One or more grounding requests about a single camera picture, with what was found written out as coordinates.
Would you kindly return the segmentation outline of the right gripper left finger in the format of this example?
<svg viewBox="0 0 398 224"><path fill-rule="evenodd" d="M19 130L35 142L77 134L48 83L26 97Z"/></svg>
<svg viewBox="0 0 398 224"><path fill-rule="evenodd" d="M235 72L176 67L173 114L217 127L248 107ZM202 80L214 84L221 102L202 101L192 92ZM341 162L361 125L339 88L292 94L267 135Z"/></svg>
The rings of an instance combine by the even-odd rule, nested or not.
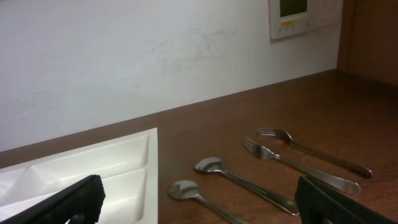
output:
<svg viewBox="0 0 398 224"><path fill-rule="evenodd" d="M101 177L89 175L1 224L95 224L105 197Z"/></svg>

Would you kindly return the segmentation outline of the metal tablespoon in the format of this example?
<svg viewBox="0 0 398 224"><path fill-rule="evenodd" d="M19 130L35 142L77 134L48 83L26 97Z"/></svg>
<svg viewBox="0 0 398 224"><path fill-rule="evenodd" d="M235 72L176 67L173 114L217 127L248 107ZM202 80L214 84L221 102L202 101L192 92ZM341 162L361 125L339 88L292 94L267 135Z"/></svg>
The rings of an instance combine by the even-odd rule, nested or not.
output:
<svg viewBox="0 0 398 224"><path fill-rule="evenodd" d="M244 220L241 220L232 214L220 209L216 205L205 200L199 193L198 184L192 180L179 180L171 185L168 191L169 195L176 200L187 200L195 199L199 201L206 208L215 212L226 221L233 224L248 224Z"/></svg>

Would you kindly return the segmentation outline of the metal tablespoon farther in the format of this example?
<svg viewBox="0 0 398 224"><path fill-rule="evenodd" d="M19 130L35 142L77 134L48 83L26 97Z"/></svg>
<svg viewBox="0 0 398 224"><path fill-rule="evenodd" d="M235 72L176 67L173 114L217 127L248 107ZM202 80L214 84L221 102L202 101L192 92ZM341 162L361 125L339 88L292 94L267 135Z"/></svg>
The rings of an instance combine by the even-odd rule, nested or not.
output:
<svg viewBox="0 0 398 224"><path fill-rule="evenodd" d="M264 189L252 182L249 182L243 178L234 175L224 168L222 160L219 157L208 157L202 159L197 165L194 166L194 169L199 173L220 173L226 178L256 194L257 196L279 207L289 215L299 215L299 209L294 200L277 194L271 190Z"/></svg>

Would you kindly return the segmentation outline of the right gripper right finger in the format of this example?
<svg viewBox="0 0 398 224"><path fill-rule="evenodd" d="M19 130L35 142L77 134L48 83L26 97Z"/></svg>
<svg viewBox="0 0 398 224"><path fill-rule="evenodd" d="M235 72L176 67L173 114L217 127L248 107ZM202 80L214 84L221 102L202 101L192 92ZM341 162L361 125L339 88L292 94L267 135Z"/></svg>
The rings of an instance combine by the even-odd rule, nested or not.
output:
<svg viewBox="0 0 398 224"><path fill-rule="evenodd" d="M311 177L299 178L295 201L302 224L395 224Z"/></svg>

